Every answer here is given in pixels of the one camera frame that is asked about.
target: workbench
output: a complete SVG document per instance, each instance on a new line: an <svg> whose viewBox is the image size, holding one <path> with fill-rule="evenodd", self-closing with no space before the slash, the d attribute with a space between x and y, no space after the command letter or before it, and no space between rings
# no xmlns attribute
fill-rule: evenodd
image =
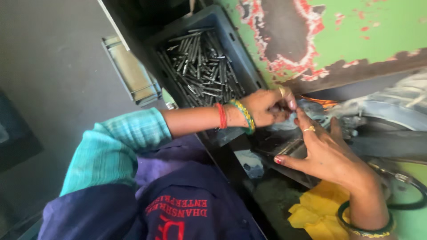
<svg viewBox="0 0 427 240"><path fill-rule="evenodd" d="M427 66L427 1L216 0L270 88L338 87Z"/></svg>

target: ring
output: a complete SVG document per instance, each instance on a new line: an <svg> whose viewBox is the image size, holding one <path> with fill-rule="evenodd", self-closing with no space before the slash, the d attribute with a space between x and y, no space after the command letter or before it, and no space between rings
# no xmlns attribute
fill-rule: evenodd
<svg viewBox="0 0 427 240"><path fill-rule="evenodd" d="M304 129L304 132L305 131L313 131L313 132L315 132L316 131L316 128L314 128L314 126L313 125L311 125L310 127L308 127L307 129Z"/></svg>
<svg viewBox="0 0 427 240"><path fill-rule="evenodd" d="M282 86L280 86L280 87L279 87L279 91L280 91L280 94L282 94L282 98L284 98L284 97L285 97L285 94L286 94L286 90L285 90L285 88L284 88L284 87L282 87Z"/></svg>

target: green bangle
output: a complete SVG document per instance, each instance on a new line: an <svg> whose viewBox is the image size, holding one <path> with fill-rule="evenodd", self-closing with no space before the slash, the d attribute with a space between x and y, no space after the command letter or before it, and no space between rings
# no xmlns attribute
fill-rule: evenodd
<svg viewBox="0 0 427 240"><path fill-rule="evenodd" d="M338 209L338 218L342 222L342 224L348 228L348 230L356 235L362 236L362 237L369 237L369 238L381 238L381 237L387 237L390 236L391 232L396 228L395 221L393 220L393 215L389 211L389 223L381 229L378 230L364 230L361 228L357 228L351 224L348 224L344 219L342 218L342 214L344 213L344 210L350 206L350 201L344 202Z"/></svg>
<svg viewBox="0 0 427 240"><path fill-rule="evenodd" d="M248 128L245 128L246 134L252 134L255 132L255 122L252 116L249 114L248 110L237 100L231 99L228 103L234 105L244 116L246 121L248 122Z"/></svg>

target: bracelet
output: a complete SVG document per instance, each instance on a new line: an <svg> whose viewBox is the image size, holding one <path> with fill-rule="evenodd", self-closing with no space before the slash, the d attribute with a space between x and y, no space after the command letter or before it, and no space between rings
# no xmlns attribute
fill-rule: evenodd
<svg viewBox="0 0 427 240"><path fill-rule="evenodd" d="M342 224L352 233L362 236L362 237L369 237L369 238L381 238L381 237L387 237L390 235L390 233L396 228L395 221L393 220L393 215L389 211L389 222L387 225L381 229L378 230L364 230L361 228L357 228L351 224L348 224L344 219L342 218L342 214L344 213L344 210L350 206L350 201L344 202L338 209L338 218L342 222Z"/></svg>
<svg viewBox="0 0 427 240"><path fill-rule="evenodd" d="M215 103L215 106L219 110L219 128L226 129L227 128L227 117L225 115L224 107L220 103Z"/></svg>
<svg viewBox="0 0 427 240"><path fill-rule="evenodd" d="M246 121L248 122L248 128L246 129L246 134L252 134L255 132L255 123L252 116L249 114L248 110L237 100L231 99L228 103L234 105L243 115L245 116Z"/></svg>

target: turquoise sleeve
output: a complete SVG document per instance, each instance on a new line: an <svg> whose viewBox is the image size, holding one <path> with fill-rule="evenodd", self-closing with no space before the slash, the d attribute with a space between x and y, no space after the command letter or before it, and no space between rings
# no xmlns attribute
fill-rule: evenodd
<svg viewBox="0 0 427 240"><path fill-rule="evenodd" d="M135 151L150 151L171 140L166 122L155 108L96 123L83 134L60 196L102 184L135 186Z"/></svg>

